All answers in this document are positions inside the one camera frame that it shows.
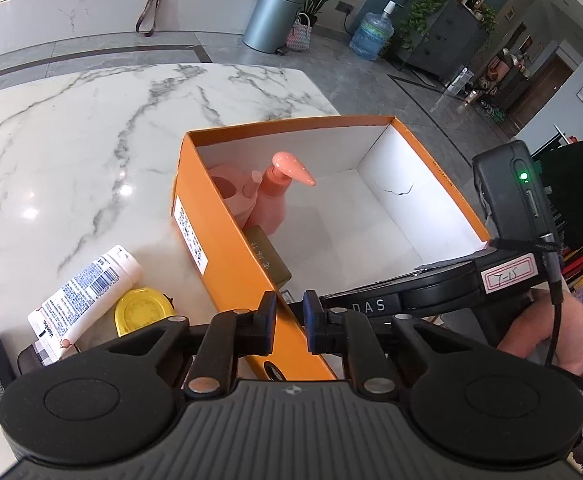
white marble counter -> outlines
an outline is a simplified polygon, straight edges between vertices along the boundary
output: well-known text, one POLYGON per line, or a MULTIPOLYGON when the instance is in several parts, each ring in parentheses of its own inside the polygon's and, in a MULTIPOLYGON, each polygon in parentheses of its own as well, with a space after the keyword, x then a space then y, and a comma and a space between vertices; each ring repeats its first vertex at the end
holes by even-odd
MULTIPOLYGON (((0 54, 52 41, 134 32, 147 0, 6 0, 0 54)), ((256 0, 162 0, 156 30, 242 34, 256 0)), ((152 26, 147 16, 143 30, 152 26)))
MULTIPOLYGON (((122 244, 142 284, 193 324, 216 312, 170 220, 184 133, 337 114, 297 70, 215 64, 136 66, 0 91, 0 333, 15 363, 26 316, 73 273, 122 244)), ((81 341, 116 335, 112 312, 81 341)), ((14 457, 0 431, 0 473, 14 457)))

round black disc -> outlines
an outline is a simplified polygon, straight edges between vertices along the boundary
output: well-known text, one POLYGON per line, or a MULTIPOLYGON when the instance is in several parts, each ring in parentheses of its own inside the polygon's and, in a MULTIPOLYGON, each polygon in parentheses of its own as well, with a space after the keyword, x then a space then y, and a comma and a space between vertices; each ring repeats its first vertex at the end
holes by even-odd
POLYGON ((173 411, 172 392, 153 366, 86 352, 15 381, 1 399, 0 424, 18 455, 89 466, 153 443, 173 411))
POLYGON ((564 458, 583 424, 583 398, 573 384, 493 352, 440 356, 413 386, 409 405, 434 444, 487 465, 564 458))

yellow round object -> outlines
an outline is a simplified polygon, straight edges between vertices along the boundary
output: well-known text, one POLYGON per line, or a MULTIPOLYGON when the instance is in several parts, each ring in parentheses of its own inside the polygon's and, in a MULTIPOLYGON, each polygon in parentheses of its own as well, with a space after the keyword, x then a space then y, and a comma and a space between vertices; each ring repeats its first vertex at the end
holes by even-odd
POLYGON ((174 316, 168 298, 153 288, 129 290, 116 303, 114 320, 119 336, 133 332, 156 321, 174 316))

qr code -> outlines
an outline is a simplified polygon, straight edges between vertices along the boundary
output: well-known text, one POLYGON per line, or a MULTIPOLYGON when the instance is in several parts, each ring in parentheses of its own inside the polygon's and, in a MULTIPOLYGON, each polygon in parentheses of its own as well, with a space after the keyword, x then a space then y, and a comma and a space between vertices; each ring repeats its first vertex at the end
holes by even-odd
POLYGON ((194 261, 198 266, 198 270, 201 271, 201 274, 205 273, 205 269, 207 268, 207 256, 203 251, 203 247, 201 243, 198 241, 196 237, 196 233, 194 232, 194 228, 192 227, 191 222, 187 218, 187 213, 185 212, 185 208, 180 202, 180 199, 176 197, 176 202, 174 203, 174 219, 176 219, 176 223, 178 224, 178 228, 180 229, 183 238, 185 239, 185 243, 189 248, 189 252, 194 257, 194 261))

human hand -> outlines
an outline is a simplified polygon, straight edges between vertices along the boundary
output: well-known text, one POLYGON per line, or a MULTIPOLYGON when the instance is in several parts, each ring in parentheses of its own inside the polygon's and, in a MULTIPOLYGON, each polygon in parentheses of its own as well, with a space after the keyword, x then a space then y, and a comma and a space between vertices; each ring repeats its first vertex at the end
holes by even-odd
MULTIPOLYGON (((583 304, 566 290, 563 296, 556 346, 558 366, 583 376, 583 304)), ((553 324, 554 307, 547 292, 514 320, 498 349, 527 358, 538 343, 551 336, 553 324)))

